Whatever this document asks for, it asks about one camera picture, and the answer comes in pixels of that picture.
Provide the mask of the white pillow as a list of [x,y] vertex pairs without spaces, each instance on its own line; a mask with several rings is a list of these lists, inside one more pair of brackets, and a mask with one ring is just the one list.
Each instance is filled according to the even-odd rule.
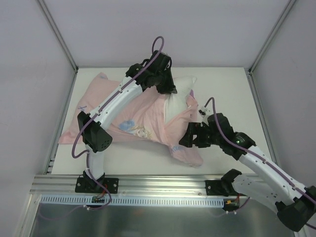
[[168,94],[164,102],[164,123],[188,108],[187,99],[197,81],[195,76],[177,77],[173,80],[177,93]]

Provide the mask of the pink Journey pillow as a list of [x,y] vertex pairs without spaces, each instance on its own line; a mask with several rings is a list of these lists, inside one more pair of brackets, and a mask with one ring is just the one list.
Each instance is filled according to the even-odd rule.
[[[109,80],[104,73],[99,73],[88,86],[77,104],[69,128],[59,138],[59,144],[73,144],[79,133],[77,116],[79,112],[90,112],[100,105],[119,85],[118,81]],[[189,95],[188,108],[164,123],[164,102],[167,94],[159,94],[151,87],[132,100],[113,120],[108,133],[114,142],[145,141],[158,142],[169,148],[173,158],[191,166],[201,166],[203,159],[196,148],[179,145],[189,122],[196,121],[198,102]]]

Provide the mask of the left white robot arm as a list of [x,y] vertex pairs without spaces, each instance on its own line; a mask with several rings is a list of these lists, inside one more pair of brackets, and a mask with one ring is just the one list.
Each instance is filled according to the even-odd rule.
[[87,159],[85,171],[77,179],[77,193],[102,193],[106,188],[111,193],[117,192],[113,185],[118,181],[107,179],[103,168],[104,151],[113,141],[107,129],[117,115],[146,89],[154,86],[160,94],[176,93],[171,66],[170,56],[154,51],[150,59],[130,66],[119,86],[104,102],[89,113],[81,111],[78,114],[79,133],[74,144],[82,139]]

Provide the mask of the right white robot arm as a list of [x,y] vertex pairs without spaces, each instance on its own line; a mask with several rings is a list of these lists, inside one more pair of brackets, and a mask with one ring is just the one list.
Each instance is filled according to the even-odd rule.
[[231,169],[216,185],[206,185],[207,191],[226,197],[248,196],[276,213],[278,219],[294,232],[307,225],[316,213],[315,186],[306,187],[270,161],[248,135],[234,131],[222,113],[211,115],[206,108],[199,113],[202,122],[190,122],[179,144],[188,148],[218,146],[264,181],[260,184]]

